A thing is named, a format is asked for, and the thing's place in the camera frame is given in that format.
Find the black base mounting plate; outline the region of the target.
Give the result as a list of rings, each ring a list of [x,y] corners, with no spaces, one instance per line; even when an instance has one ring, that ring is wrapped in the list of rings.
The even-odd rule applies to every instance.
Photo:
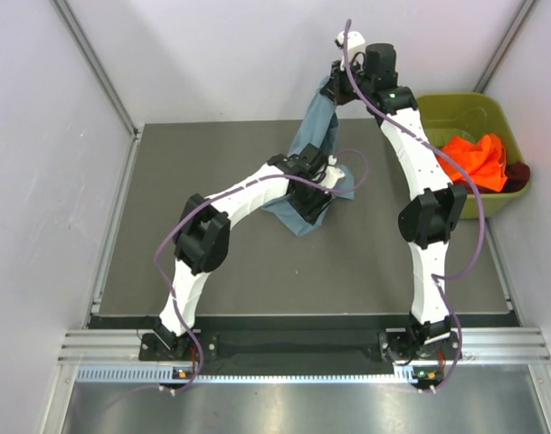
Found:
[[[202,361],[209,376],[387,373],[438,352],[451,360],[458,343],[454,332],[436,336],[449,321],[417,325],[408,315],[199,316],[192,335],[147,317],[138,328],[140,360]]]

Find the orange t-shirt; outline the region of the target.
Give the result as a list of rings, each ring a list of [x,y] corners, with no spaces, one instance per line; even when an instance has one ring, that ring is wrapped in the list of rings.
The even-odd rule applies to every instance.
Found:
[[[494,134],[484,135],[477,143],[455,136],[443,147],[442,152],[454,160],[479,189],[493,167],[507,164],[506,149],[501,139]]]

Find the light blue t-shirt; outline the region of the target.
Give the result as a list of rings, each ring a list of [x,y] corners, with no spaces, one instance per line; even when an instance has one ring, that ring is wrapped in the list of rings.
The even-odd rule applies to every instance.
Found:
[[[324,79],[320,82],[288,151],[290,161],[299,165],[292,171],[292,174],[314,184],[318,184],[316,177],[327,162],[328,156],[333,156],[336,152],[338,118],[336,106],[325,97],[324,87],[327,81],[328,79]],[[346,177],[332,189],[330,194],[333,196],[333,200],[339,198],[353,201],[355,199],[355,177],[347,167],[337,165],[345,172]],[[315,223],[307,223],[290,206],[289,186],[288,192],[283,198],[266,203],[262,209],[274,214],[292,233],[301,237],[321,226],[329,206],[319,215]]]

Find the aluminium frame rail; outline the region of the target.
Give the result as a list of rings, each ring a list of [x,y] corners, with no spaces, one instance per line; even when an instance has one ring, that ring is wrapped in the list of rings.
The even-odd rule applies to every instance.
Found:
[[[303,330],[214,330],[200,336],[206,363],[218,363],[237,355],[339,356],[365,362],[411,360],[417,364],[434,362],[439,353],[450,363],[458,357],[463,363],[544,364],[549,363],[547,345],[541,332],[523,327],[468,327],[460,335],[418,349],[402,329],[303,329]],[[163,342],[153,331],[81,330],[64,338],[58,359],[62,363],[170,363],[196,357],[191,339],[180,337],[172,344]]]

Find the olive green plastic bin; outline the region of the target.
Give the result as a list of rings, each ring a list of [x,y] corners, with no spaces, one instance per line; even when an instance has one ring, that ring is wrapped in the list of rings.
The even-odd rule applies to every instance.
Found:
[[[430,143],[470,175],[485,216],[527,191],[530,168],[496,100],[479,93],[438,93],[417,102]]]

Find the dark red t-shirt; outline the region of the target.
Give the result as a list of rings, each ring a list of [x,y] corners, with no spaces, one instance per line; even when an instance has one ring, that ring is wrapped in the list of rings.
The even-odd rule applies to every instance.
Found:
[[[530,177],[530,167],[523,162],[493,167],[484,177],[480,190],[483,193],[516,193],[527,186]]]

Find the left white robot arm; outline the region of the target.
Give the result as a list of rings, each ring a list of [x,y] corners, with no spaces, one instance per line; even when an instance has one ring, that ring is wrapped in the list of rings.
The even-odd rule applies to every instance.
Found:
[[[226,260],[232,229],[259,209],[272,212],[294,234],[315,230],[347,172],[335,156],[275,155],[254,174],[210,196],[187,202],[175,228],[155,252],[167,299],[153,335],[171,358],[200,350],[195,313],[206,281]]]

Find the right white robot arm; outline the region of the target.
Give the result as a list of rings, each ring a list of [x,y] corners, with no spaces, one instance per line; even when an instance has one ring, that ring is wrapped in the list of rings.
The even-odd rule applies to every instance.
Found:
[[[394,46],[368,44],[357,32],[340,33],[335,44],[341,58],[333,62],[322,92],[338,105],[354,99],[370,105],[368,112],[394,150],[410,195],[398,215],[413,261],[410,324],[403,335],[387,340],[385,352],[392,360],[426,358],[451,336],[451,315],[434,278],[445,271],[451,233],[467,193],[453,184],[427,146],[417,100],[398,82]]]

